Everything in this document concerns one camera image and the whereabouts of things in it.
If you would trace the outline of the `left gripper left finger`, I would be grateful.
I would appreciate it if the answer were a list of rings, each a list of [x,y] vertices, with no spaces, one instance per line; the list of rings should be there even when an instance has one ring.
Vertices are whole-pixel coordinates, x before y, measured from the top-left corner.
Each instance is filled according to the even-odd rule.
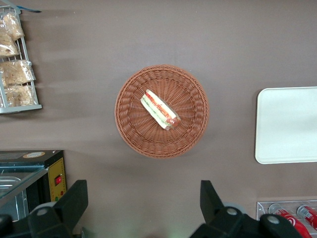
[[[73,238],[73,230],[88,207],[86,180],[77,180],[53,206],[38,206],[27,217],[14,222],[0,216],[2,238]]]

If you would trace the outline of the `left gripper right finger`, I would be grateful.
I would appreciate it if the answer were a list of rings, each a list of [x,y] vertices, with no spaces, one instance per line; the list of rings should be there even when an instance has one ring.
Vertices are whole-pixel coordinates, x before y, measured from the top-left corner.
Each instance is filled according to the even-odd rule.
[[[192,238],[306,238],[304,227],[293,226],[280,215],[264,214],[259,220],[232,206],[224,206],[211,181],[200,184],[200,208],[205,222]]]

